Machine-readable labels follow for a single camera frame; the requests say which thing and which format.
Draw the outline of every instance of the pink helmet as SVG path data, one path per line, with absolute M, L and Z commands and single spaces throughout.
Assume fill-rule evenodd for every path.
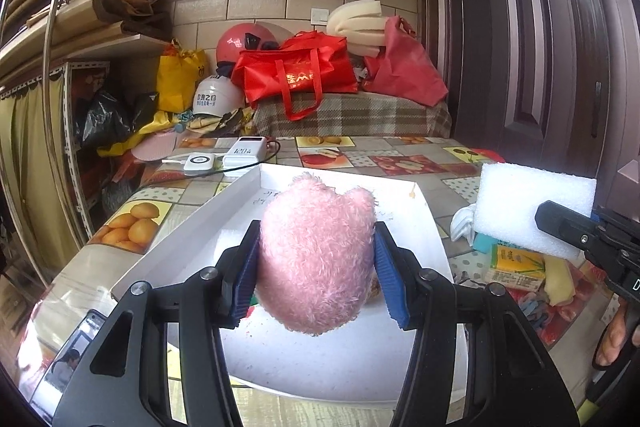
M 264 26 L 251 22 L 236 24 L 220 37 L 216 47 L 216 60 L 218 62 L 237 62 L 241 51 L 261 50 L 265 42 L 275 41 L 276 38 Z

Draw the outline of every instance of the plaid blanket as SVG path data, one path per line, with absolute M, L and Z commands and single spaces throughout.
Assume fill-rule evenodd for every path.
M 314 103 L 312 92 L 291 94 L 293 109 Z M 258 102 L 253 124 L 261 136 L 425 136 L 448 138 L 451 116 L 445 102 L 424 107 L 405 98 L 361 91 L 326 93 L 318 110 L 289 121 L 282 99 Z

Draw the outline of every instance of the dark red bag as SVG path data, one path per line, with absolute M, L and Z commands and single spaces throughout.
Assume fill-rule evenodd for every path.
M 373 80 L 363 85 L 366 91 L 407 98 L 430 107 L 447 96 L 447 86 L 438 70 L 402 17 L 386 20 L 384 51 L 375 58 L 364 57 L 364 60 L 373 76 Z
M 285 113 L 291 121 L 315 111 L 323 92 L 357 92 L 358 83 L 347 53 L 347 42 L 322 32 L 300 32 L 275 51 L 243 51 L 231 74 L 231 81 L 244 90 L 249 103 L 267 96 L 282 95 Z M 291 91 L 316 94 L 312 107 L 296 113 Z

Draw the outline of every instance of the pink plush toy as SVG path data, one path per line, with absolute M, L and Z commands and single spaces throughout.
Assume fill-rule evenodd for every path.
M 305 173 L 267 207 L 256 291 L 288 330 L 320 335 L 358 316 L 373 270 L 375 204 L 364 188 L 336 194 Z

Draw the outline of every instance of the white cardboard box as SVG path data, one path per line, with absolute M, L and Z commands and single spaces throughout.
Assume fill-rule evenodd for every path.
M 262 164 L 207 201 L 124 274 L 111 292 L 120 299 L 129 286 L 183 282 L 216 263 L 238 245 L 252 219 L 302 172 L 312 172 L 342 194 L 369 189 L 376 214 L 396 244 L 412 250 L 422 267 L 452 275 L 431 211 L 415 182 L 328 170 Z M 287 331 L 261 306 L 235 330 L 221 330 L 229 374 L 252 387 L 283 396 L 394 407 L 408 366 L 415 333 L 389 317 L 384 299 L 363 307 L 358 318 L 324 335 Z M 170 341 L 177 345 L 175 330 Z M 456 339 L 452 402 L 466 389 L 467 349 L 462 325 Z

